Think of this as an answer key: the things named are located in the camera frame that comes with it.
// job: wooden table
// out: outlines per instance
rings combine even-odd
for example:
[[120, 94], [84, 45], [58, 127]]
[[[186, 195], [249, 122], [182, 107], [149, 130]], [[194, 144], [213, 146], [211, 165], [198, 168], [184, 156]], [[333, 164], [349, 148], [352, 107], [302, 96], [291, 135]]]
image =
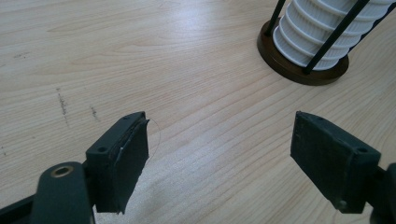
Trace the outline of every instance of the wooden table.
[[97, 223], [368, 223], [342, 215], [290, 157], [297, 110], [396, 161], [396, 14], [323, 87], [274, 72], [256, 48], [276, 1], [0, 3], [0, 206], [145, 110], [150, 159], [126, 214]]

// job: round base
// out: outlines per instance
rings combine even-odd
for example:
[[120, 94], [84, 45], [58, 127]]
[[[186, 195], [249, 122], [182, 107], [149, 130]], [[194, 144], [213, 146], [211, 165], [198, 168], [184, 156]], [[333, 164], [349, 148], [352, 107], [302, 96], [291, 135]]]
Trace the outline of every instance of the round base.
[[349, 66], [349, 59], [347, 55], [340, 59], [338, 63], [331, 69], [324, 71], [312, 71], [309, 75], [303, 73], [303, 68], [290, 62], [285, 58], [275, 47], [272, 36], [266, 36], [264, 33], [267, 30], [269, 21], [264, 24], [260, 31], [259, 38], [257, 40], [257, 47], [259, 49], [262, 58], [283, 77], [286, 77], [292, 81], [309, 85], [309, 86], [321, 86], [330, 84], [336, 81], [341, 75], [343, 75]]

